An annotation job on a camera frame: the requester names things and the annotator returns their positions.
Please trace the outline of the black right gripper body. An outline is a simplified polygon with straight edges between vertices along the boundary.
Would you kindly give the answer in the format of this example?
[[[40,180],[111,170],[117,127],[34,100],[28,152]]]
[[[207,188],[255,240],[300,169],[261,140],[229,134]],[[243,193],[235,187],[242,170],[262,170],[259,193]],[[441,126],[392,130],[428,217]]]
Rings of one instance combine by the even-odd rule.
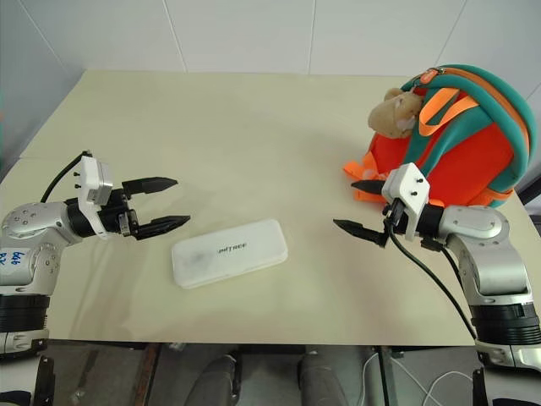
[[[389,237],[394,228],[400,224],[402,219],[402,201],[395,198],[391,203],[387,203],[382,211],[384,215],[384,231],[383,234]]]

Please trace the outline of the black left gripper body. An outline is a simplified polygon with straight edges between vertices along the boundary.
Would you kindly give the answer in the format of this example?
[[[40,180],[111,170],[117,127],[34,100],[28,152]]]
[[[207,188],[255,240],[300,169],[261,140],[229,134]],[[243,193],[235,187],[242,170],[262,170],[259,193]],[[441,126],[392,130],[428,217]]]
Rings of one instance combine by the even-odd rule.
[[[124,237],[137,236],[139,220],[136,211],[128,205],[130,199],[122,188],[114,189],[108,202],[101,207],[99,218],[109,233],[122,234]]]

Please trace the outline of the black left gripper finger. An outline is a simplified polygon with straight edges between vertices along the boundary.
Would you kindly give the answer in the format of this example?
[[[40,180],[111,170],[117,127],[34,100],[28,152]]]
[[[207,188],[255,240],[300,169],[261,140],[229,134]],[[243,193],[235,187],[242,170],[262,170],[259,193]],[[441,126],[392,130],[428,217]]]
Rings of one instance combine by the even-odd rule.
[[[182,227],[190,219],[191,216],[166,216],[153,219],[146,224],[135,227],[135,238],[143,240],[169,233]]]
[[[126,196],[138,194],[153,194],[169,189],[178,184],[178,181],[165,177],[137,178],[122,182]]]

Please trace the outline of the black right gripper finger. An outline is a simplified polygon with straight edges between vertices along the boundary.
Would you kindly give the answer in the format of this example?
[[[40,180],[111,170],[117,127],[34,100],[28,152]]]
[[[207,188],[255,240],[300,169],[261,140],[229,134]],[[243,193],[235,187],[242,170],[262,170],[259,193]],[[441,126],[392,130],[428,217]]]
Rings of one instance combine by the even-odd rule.
[[[363,194],[381,195],[385,185],[385,180],[379,179],[363,179],[351,183],[351,187]]]
[[[381,248],[385,248],[386,246],[388,240],[388,233],[386,232],[378,232],[376,230],[366,228],[363,224],[351,220],[334,219],[333,222],[341,230],[355,238],[369,241]]]

